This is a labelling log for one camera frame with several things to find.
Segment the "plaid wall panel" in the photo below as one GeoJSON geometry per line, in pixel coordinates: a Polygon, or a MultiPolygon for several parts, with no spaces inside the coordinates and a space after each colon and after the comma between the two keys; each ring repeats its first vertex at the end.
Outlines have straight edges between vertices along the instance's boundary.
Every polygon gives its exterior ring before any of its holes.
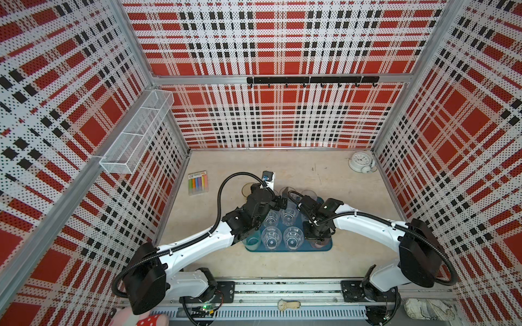
{"type": "Polygon", "coordinates": [[[183,159],[163,122],[133,175],[102,173],[0,325],[106,325],[120,300],[111,282],[154,238],[183,159]]]}
{"type": "Polygon", "coordinates": [[[467,0],[378,153],[456,265],[476,325],[522,316],[522,4],[467,0]]]}
{"type": "Polygon", "coordinates": [[[409,73],[446,0],[123,0],[153,74],[409,73]]]}
{"type": "Polygon", "coordinates": [[[0,269],[141,94],[104,1],[0,2],[0,269]]]}
{"type": "MultiPolygon", "coordinates": [[[[0,266],[142,93],[105,0],[0,1],[0,266]]],[[[106,324],[110,280],[153,238],[180,153],[164,125],[134,175],[102,174],[0,325],[106,324]]]]}
{"type": "Polygon", "coordinates": [[[191,148],[370,148],[402,84],[163,86],[191,148]]]}

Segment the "clear plastic cup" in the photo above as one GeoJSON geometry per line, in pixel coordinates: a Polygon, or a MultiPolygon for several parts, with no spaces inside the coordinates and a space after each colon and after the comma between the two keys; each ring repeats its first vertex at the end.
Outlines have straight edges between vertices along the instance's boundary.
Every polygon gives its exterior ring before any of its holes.
{"type": "Polygon", "coordinates": [[[252,192],[250,191],[250,187],[253,185],[253,182],[249,182],[241,188],[241,194],[246,198],[248,197],[252,192]]]}
{"type": "Polygon", "coordinates": [[[261,232],[257,230],[256,232],[254,232],[253,235],[244,239],[242,242],[245,245],[246,249],[250,251],[256,250],[257,248],[259,248],[259,245],[261,244],[261,232]]]}
{"type": "Polygon", "coordinates": [[[261,233],[261,240],[268,250],[274,250],[281,244],[283,235],[281,234],[280,229],[274,226],[269,226],[263,230],[263,233],[261,233]]]}
{"type": "Polygon", "coordinates": [[[269,211],[266,215],[263,225],[265,227],[277,226],[277,223],[279,223],[279,212],[269,211]]]}
{"type": "Polygon", "coordinates": [[[295,224],[297,218],[297,210],[295,208],[287,207],[285,210],[281,210],[281,222],[284,225],[292,226],[295,224]]]}
{"type": "Polygon", "coordinates": [[[304,242],[304,234],[300,228],[290,226],[283,234],[284,246],[289,250],[297,250],[304,242]]]}
{"type": "Polygon", "coordinates": [[[292,187],[282,187],[279,193],[281,196],[283,196],[283,198],[288,198],[288,192],[291,190],[295,191],[295,189],[292,187]]]}
{"type": "Polygon", "coordinates": [[[315,193],[315,191],[313,190],[310,190],[310,189],[306,189],[306,190],[303,190],[301,192],[301,194],[303,196],[310,196],[313,200],[317,200],[317,194],[315,193]]]}
{"type": "Polygon", "coordinates": [[[326,238],[326,239],[324,239],[324,241],[319,241],[319,240],[307,240],[307,241],[310,243],[310,246],[312,246],[312,248],[321,249],[330,243],[331,238],[326,238]]]}

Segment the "alarm clock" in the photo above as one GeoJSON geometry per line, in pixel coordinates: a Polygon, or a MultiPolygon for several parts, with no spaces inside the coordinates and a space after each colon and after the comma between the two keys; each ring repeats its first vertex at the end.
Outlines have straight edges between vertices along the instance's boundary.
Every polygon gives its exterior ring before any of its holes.
{"type": "Polygon", "coordinates": [[[377,170],[375,159],[364,152],[357,152],[348,159],[352,170],[359,173],[372,173],[377,170]]]}

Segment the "white wire basket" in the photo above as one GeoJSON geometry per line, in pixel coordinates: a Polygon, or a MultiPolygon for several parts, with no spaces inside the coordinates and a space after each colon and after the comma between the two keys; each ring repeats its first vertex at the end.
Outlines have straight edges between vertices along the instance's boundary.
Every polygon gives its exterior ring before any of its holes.
{"type": "Polygon", "coordinates": [[[153,90],[100,161],[105,171],[133,174],[173,103],[172,92],[153,90]]]}

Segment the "drinking glass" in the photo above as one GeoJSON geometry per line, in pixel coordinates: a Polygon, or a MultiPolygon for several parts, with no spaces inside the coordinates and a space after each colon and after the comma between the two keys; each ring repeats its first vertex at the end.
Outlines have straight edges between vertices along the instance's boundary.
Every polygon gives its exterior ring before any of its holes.
{"type": "Polygon", "coordinates": [[[277,226],[277,223],[279,223],[279,212],[269,211],[266,215],[263,225],[265,227],[277,226]]]}
{"type": "Polygon", "coordinates": [[[290,250],[297,250],[304,242],[304,234],[300,228],[290,226],[283,234],[284,246],[290,250]]]}
{"type": "Polygon", "coordinates": [[[253,235],[244,239],[242,242],[245,245],[245,248],[247,248],[248,250],[256,250],[261,244],[261,232],[257,230],[256,232],[254,232],[253,235]]]}
{"type": "Polygon", "coordinates": [[[267,227],[261,233],[261,240],[268,250],[276,249],[281,244],[282,238],[281,230],[274,226],[267,227]]]}
{"type": "Polygon", "coordinates": [[[297,210],[295,208],[287,207],[285,210],[281,210],[281,221],[284,225],[294,225],[296,218],[297,210]]]}

